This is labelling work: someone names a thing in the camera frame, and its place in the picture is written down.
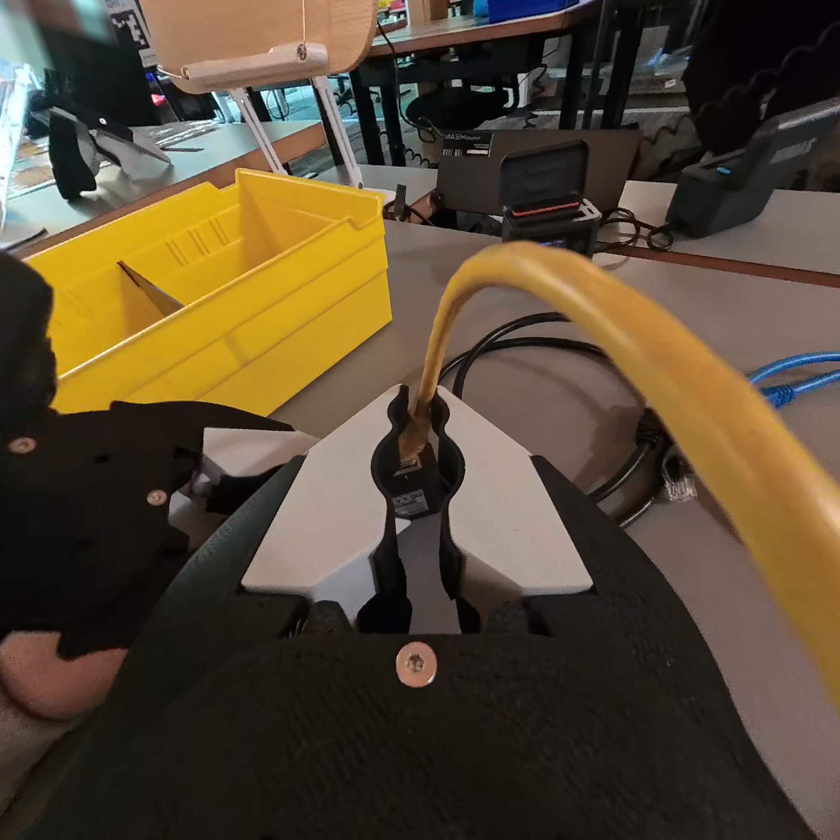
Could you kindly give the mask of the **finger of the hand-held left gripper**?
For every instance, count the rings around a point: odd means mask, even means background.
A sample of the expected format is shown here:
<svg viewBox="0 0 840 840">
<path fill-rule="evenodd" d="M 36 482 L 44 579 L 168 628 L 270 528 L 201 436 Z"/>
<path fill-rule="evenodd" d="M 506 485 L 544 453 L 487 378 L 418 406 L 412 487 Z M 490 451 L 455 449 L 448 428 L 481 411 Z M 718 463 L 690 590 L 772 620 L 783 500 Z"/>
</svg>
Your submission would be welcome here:
<svg viewBox="0 0 840 840">
<path fill-rule="evenodd" d="M 305 455 L 318 442 L 298 430 L 208 427 L 200 467 L 207 478 L 255 477 Z"/>
<path fill-rule="evenodd" d="M 214 515 L 207 511 L 207 494 L 190 487 L 171 495 L 169 523 L 184 533 L 213 533 Z"/>
</svg>

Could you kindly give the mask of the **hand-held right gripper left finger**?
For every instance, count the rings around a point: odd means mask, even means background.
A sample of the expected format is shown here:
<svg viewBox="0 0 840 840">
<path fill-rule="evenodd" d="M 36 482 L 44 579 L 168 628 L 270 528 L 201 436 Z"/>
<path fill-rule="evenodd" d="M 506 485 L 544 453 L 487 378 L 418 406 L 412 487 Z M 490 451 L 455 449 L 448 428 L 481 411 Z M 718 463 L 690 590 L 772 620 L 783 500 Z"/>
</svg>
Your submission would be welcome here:
<svg viewBox="0 0 840 840">
<path fill-rule="evenodd" d="M 379 468 L 391 467 L 408 389 L 396 385 L 312 446 L 241 581 L 245 591 L 335 602 L 359 631 L 407 634 L 413 608 L 396 515 Z"/>
</svg>

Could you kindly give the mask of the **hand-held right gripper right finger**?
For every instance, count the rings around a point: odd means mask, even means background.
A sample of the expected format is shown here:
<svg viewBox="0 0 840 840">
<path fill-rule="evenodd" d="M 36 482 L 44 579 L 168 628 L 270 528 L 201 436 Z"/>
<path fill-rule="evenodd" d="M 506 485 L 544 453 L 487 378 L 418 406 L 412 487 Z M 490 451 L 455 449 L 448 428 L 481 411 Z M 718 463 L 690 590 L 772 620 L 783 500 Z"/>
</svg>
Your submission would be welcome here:
<svg viewBox="0 0 840 840">
<path fill-rule="evenodd" d="M 448 389 L 436 393 L 438 566 L 462 634 L 499 605 L 594 583 L 533 456 Z"/>
</svg>

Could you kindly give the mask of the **black ethernet coupler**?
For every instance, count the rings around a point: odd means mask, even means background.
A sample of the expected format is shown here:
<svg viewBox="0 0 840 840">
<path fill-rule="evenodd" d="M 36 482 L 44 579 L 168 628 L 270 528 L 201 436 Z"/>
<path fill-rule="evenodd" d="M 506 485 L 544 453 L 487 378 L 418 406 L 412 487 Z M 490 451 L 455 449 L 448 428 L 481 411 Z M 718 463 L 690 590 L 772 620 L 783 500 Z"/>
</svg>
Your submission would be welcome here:
<svg viewBox="0 0 840 840">
<path fill-rule="evenodd" d="M 427 445 L 415 459 L 400 462 L 385 486 L 397 518 L 417 520 L 440 512 L 443 487 L 433 449 Z"/>
</svg>

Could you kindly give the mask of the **person's left hand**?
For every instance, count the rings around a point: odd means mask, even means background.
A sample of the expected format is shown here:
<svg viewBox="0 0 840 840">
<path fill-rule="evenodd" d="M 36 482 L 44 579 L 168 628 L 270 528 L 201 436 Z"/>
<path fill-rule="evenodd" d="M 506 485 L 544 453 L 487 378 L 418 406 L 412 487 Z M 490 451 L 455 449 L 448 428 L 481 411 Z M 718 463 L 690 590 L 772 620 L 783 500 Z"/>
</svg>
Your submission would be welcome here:
<svg viewBox="0 0 840 840">
<path fill-rule="evenodd" d="M 70 721 L 107 698 L 129 650 L 116 647 L 63 658 L 59 632 L 15 632 L 1 644 L 2 687 L 24 711 Z"/>
</svg>

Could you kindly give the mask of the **yellow plastic bin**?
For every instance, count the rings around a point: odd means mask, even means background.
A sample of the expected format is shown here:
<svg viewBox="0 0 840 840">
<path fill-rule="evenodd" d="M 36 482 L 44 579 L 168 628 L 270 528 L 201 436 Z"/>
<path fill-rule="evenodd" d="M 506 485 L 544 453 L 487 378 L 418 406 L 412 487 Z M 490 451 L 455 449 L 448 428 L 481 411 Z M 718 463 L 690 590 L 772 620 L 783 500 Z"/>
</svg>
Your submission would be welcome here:
<svg viewBox="0 0 840 840">
<path fill-rule="evenodd" d="M 163 317 L 123 260 L 184 305 Z M 62 413 L 205 402 L 263 417 L 392 320 L 383 209 L 237 170 L 26 258 L 54 290 Z"/>
</svg>

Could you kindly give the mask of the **grey table with wood edge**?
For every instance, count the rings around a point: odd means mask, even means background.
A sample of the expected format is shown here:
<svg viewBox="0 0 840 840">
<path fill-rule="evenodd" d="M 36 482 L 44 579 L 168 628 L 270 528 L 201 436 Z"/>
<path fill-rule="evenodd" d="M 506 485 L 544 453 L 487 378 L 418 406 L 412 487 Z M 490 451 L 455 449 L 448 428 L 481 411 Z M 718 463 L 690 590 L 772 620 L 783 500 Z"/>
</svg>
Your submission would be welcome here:
<svg viewBox="0 0 840 840">
<path fill-rule="evenodd" d="M 12 247 L 12 255 L 30 257 L 204 183 L 225 188 L 234 183 L 238 169 L 266 172 L 269 168 L 244 124 L 220 125 L 203 135 L 180 129 L 174 139 L 181 141 L 167 151 L 171 165 L 149 179 L 133 182 L 117 166 L 106 164 L 97 175 L 97 188 L 74 202 L 62 198 L 51 182 L 13 196 L 10 221 L 35 226 L 38 235 Z"/>
</svg>

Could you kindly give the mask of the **black and grey device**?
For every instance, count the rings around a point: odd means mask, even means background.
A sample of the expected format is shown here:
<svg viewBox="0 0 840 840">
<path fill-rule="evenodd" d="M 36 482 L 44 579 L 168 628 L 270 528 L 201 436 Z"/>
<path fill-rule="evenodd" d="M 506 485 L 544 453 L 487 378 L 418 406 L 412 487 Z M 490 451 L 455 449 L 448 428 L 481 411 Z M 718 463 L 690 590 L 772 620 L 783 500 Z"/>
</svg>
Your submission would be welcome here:
<svg viewBox="0 0 840 840">
<path fill-rule="evenodd" d="M 133 129 L 75 103 L 52 104 L 49 162 L 59 194 L 75 201 L 98 188 L 105 163 L 132 182 L 151 180 L 172 168 L 172 160 L 147 132 Z"/>
</svg>

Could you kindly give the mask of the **black battery charging case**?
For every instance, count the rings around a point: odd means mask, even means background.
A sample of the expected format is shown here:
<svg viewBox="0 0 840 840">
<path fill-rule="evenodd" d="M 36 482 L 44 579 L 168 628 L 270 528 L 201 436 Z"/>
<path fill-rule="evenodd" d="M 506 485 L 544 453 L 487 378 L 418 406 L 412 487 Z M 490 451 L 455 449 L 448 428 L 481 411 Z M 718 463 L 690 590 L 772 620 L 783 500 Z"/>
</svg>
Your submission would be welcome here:
<svg viewBox="0 0 840 840">
<path fill-rule="evenodd" d="M 591 259 L 601 212 L 585 197 L 583 140 L 508 154 L 500 163 L 501 240 L 565 249 Z"/>
</svg>

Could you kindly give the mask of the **brown cardboard box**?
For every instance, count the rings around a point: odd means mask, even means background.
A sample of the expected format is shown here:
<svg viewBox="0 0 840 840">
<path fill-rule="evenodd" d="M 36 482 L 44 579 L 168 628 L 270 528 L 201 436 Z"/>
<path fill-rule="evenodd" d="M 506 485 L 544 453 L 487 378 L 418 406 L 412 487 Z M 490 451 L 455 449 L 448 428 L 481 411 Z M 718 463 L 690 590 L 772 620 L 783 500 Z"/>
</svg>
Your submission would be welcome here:
<svg viewBox="0 0 840 840">
<path fill-rule="evenodd" d="M 640 147 L 637 129 L 498 129 L 444 135 L 437 166 L 435 201 L 442 209 L 501 215 L 502 162 L 534 156 L 561 145 L 587 147 L 583 197 L 600 212 L 618 207 Z"/>
</svg>

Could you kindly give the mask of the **black round seat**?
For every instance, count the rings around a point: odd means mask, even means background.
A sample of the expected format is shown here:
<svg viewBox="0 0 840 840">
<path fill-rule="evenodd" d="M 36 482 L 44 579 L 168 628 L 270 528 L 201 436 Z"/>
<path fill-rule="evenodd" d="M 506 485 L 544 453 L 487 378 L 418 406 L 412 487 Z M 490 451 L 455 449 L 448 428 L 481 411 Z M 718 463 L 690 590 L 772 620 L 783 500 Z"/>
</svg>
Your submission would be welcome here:
<svg viewBox="0 0 840 840">
<path fill-rule="evenodd" d="M 421 130 L 466 131 L 503 117 L 507 108 L 505 88 L 477 91 L 450 87 L 421 94 L 407 105 L 405 116 Z"/>
</svg>

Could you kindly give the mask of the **dark grey charger dock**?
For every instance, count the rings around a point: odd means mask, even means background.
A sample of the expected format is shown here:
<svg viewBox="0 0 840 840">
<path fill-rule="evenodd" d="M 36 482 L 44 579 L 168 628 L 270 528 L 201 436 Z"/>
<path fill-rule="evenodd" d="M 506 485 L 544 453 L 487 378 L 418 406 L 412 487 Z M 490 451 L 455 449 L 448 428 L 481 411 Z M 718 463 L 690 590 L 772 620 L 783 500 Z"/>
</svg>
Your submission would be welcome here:
<svg viewBox="0 0 840 840">
<path fill-rule="evenodd" d="M 812 163 L 839 118 L 839 99 L 766 121 L 748 144 L 685 168 L 665 216 L 669 231 L 705 238 L 753 221 L 773 192 Z"/>
</svg>

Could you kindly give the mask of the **wooden lamp with white stand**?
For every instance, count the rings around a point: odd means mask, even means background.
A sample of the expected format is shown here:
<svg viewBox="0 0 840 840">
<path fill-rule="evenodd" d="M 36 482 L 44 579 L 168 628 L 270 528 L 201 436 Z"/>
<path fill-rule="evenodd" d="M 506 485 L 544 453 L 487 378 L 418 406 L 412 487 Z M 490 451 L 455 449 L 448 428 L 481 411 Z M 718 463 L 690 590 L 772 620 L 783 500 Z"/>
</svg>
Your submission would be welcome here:
<svg viewBox="0 0 840 840">
<path fill-rule="evenodd" d="M 349 187 L 383 209 L 394 193 L 365 186 L 329 77 L 354 70 L 372 45 L 373 1 L 148 1 L 141 9 L 158 70 L 183 92 L 227 92 L 269 172 L 284 172 L 247 89 L 311 83 L 337 141 Z"/>
</svg>

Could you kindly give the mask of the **black white printed tag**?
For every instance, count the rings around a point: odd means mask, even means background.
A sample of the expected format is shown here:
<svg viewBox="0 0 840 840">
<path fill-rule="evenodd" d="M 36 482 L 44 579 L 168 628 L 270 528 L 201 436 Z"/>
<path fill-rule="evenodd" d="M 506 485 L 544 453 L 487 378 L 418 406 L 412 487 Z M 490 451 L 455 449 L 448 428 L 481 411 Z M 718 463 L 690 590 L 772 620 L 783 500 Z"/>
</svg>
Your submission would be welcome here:
<svg viewBox="0 0 840 840">
<path fill-rule="evenodd" d="M 113 26 L 127 33 L 136 48 L 144 68 L 156 66 L 156 56 L 139 1 L 105 1 Z"/>
</svg>

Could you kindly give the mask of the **blue plastic bin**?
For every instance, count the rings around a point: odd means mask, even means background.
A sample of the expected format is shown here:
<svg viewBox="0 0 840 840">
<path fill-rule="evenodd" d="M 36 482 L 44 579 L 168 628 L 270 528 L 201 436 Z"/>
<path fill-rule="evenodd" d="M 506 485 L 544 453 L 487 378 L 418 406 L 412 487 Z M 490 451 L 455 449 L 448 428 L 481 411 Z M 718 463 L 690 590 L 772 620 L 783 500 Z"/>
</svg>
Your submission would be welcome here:
<svg viewBox="0 0 840 840">
<path fill-rule="evenodd" d="M 557 14 L 580 1 L 488 1 L 487 18 L 491 24 L 528 17 Z"/>
</svg>

